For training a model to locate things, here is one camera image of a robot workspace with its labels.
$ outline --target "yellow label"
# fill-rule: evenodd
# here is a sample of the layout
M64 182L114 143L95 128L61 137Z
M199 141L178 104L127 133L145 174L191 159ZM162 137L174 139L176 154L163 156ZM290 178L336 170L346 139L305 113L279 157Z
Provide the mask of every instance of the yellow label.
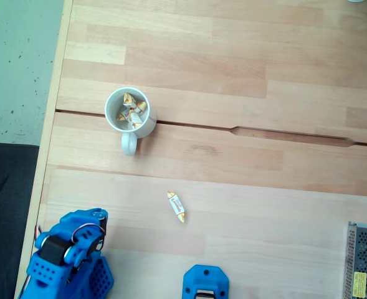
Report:
M352 296L358 298L366 297L366 273L355 272L353 275Z

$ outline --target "wire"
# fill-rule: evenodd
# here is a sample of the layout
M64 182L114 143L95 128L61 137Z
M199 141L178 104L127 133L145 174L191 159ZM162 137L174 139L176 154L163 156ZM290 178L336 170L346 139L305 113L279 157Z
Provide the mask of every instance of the wire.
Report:
M29 280L31 279L31 276L30 275L27 275L26 279L24 280L24 284L22 285L22 288L21 288L21 291L20 291L20 294L19 296L17 297L17 299L20 299L22 294L25 292L26 290L26 287L29 283Z
M34 233L34 240L38 239L38 236L42 233L41 226L39 224L35 225L35 233Z
M95 227L98 227L100 229L100 231L103 233L103 242L102 242L102 246L99 248L99 249L96 249L96 251L101 251L103 249L103 246L104 246L104 241L105 241L105 237L106 237L106 231L104 230L103 227L101 227L100 225L96 224L96 223L85 223L85 224L82 224L81 226L79 226L78 228L76 228L74 230L74 232L72 233L72 236L71 236L71 242L76 244L77 242L75 241L75 234L78 232L78 230L80 229L83 229L84 227L86 226L95 226Z

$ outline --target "blue plastic bracket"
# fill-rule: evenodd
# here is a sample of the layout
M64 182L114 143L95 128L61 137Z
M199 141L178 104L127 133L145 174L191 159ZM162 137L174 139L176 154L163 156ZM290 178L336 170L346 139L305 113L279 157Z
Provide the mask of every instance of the blue plastic bracket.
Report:
M229 279L219 267L195 265L184 274L182 299L228 299Z
M27 269L29 277L19 299L104 299L113 286L114 279L105 257L100 251L91 251L102 236L102 220L108 213L100 208L68 213L50 231L43 232L35 241L38 251L34 253ZM40 255L46 238L57 236L69 242L63 262L54 264Z

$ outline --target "metal power supply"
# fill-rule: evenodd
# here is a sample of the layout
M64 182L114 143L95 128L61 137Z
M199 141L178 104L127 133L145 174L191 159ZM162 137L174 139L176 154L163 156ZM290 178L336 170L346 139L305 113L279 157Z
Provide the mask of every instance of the metal power supply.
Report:
M367 299L367 224L350 222L346 244L343 299Z

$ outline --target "wrapped candy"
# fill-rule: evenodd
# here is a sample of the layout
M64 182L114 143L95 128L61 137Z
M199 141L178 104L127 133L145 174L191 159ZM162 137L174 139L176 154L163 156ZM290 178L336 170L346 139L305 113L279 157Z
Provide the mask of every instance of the wrapped candy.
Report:
M123 95L123 105L127 107L127 109L133 109L138 115L141 115L147 107L146 102L137 103L135 98L127 92Z
M117 120L126 120L135 129L139 128L143 124L143 121L141 120L139 115L132 109L122 111L121 114L117 117Z
M171 191L168 191L166 195L168 196L169 203L171 204L178 219L181 222L184 222L184 207L182 206L182 203L179 200L179 197Z

